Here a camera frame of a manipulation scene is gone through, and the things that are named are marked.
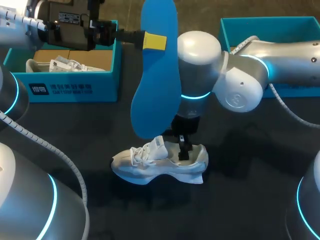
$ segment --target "blue light ring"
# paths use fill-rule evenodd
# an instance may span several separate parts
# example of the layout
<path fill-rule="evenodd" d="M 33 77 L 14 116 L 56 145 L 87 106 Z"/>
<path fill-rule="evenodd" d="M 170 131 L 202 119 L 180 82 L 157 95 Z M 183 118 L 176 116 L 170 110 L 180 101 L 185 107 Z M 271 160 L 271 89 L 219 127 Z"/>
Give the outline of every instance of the blue light ring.
<path fill-rule="evenodd" d="M 301 208 L 300 208 L 300 203 L 299 203 L 299 190 L 300 190 L 300 185 L 301 185 L 301 182 L 304 178 L 301 179 L 299 185 L 298 185 L 298 189 L 296 191 L 296 204 L 298 206 L 298 210 L 299 210 L 299 213 L 301 215 L 301 218 L 302 220 L 304 221 L 304 224 L 306 225 L 306 227 L 310 230 L 310 232 L 318 239 L 320 240 L 320 237 L 315 233 L 315 231 L 310 227 L 310 225 L 307 223 L 307 220 L 305 219 L 302 211 L 301 211 Z"/>
<path fill-rule="evenodd" d="M 260 58 L 258 58 L 258 57 L 256 57 L 256 56 L 252 56 L 252 55 L 240 55 L 240 56 L 241 56 L 241 57 L 248 57 L 248 58 L 257 60 L 259 63 L 261 63 L 261 64 L 265 67 L 265 69 L 266 69 L 266 71 L 267 71 L 267 73 L 268 73 L 268 78 L 269 78 L 269 76 L 270 76 L 269 68 L 268 68 L 267 64 L 266 64 L 264 61 L 262 61 Z"/>
<path fill-rule="evenodd" d="M 14 102 L 12 103 L 11 107 L 4 112 L 4 114 L 8 114 L 16 105 L 17 101 L 18 101 L 18 97 L 19 97 L 19 84 L 18 84 L 18 80 L 16 79 L 16 77 L 12 74 L 12 72 L 10 72 L 11 75 L 13 76 L 14 80 L 15 80 L 15 84 L 16 84 L 16 96 L 14 99 Z"/>
<path fill-rule="evenodd" d="M 206 96 L 208 96 L 211 92 L 206 93 L 205 95 L 202 96 L 186 96 L 186 95 L 181 95 L 182 98 L 184 99 L 191 99 L 191 100 L 197 100 L 197 99 L 203 99 Z"/>
<path fill-rule="evenodd" d="M 58 192 L 57 192 L 57 186 L 56 183 L 54 181 L 54 179 L 49 175 L 51 182 L 52 182 L 52 186 L 53 186 L 53 203 L 52 203 L 52 208 L 51 208 L 51 212 L 49 214 L 48 220 L 46 221 L 42 231 L 40 232 L 39 236 L 36 238 L 36 240 L 41 240 L 44 235 L 46 234 L 46 232 L 48 231 L 48 228 L 52 222 L 52 219 L 54 218 L 55 215 L 55 211 L 56 211 L 56 207 L 57 207 L 57 200 L 58 200 Z"/>

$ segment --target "yellow label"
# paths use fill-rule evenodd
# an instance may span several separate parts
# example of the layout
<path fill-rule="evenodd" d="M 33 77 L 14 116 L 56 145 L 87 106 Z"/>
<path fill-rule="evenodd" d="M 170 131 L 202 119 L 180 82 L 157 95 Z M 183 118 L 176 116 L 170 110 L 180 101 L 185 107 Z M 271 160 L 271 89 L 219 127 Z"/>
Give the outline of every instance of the yellow label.
<path fill-rule="evenodd" d="M 143 49 L 166 50 L 167 37 L 145 32 Z"/>

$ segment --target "open box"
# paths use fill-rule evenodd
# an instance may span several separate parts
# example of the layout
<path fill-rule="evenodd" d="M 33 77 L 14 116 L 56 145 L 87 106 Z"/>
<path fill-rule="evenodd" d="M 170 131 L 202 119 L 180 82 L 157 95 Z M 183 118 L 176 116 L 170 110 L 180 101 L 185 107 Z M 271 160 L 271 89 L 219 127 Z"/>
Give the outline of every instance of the open box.
<path fill-rule="evenodd" d="M 45 44 L 41 50 L 68 49 Z M 106 54 L 102 55 L 101 61 L 110 62 L 109 70 L 26 73 L 26 61 L 33 59 L 35 53 L 12 48 L 4 60 L 4 65 L 23 82 L 31 103 L 116 102 L 121 71 L 122 44 L 119 41 L 114 41 L 111 46 L 97 45 L 95 50 L 106 51 Z"/>
<path fill-rule="evenodd" d="M 222 18 L 218 40 L 223 51 L 231 51 L 250 36 L 273 43 L 320 40 L 320 25 L 313 16 Z M 320 97 L 320 87 L 274 84 L 281 97 Z M 273 98 L 269 87 L 264 98 Z"/>

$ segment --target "insole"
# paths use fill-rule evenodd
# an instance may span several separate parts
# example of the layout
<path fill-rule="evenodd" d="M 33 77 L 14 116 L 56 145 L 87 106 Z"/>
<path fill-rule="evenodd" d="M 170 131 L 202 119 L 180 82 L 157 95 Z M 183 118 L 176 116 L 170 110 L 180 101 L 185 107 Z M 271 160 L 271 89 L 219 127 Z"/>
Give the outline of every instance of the insole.
<path fill-rule="evenodd" d="M 151 139 L 170 127 L 181 101 L 174 1 L 146 0 L 141 12 L 141 30 L 167 37 L 165 51 L 143 50 L 143 75 L 131 104 L 135 133 Z"/>

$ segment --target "white shoe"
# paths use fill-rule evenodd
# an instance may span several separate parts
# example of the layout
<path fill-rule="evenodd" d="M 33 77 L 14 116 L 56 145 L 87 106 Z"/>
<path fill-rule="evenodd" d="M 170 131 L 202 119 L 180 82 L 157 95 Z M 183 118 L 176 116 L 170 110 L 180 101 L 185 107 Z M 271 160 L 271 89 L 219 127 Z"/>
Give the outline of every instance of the white shoe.
<path fill-rule="evenodd" d="M 162 174 L 184 183 L 202 184 L 202 173 L 209 162 L 205 146 L 193 145 L 189 160 L 179 160 L 179 152 L 178 143 L 164 142 L 162 136 L 157 136 L 143 147 L 132 147 L 115 155 L 111 168 L 120 178 L 133 184 L 148 184 Z"/>
<path fill-rule="evenodd" d="M 29 59 L 25 63 L 26 73 L 48 73 L 50 62 L 36 62 L 33 59 Z"/>
<path fill-rule="evenodd" d="M 75 60 L 69 60 L 62 56 L 50 62 L 36 62 L 33 59 L 26 61 L 26 73 L 56 73 L 56 72 L 105 72 L 105 70 L 80 64 Z"/>

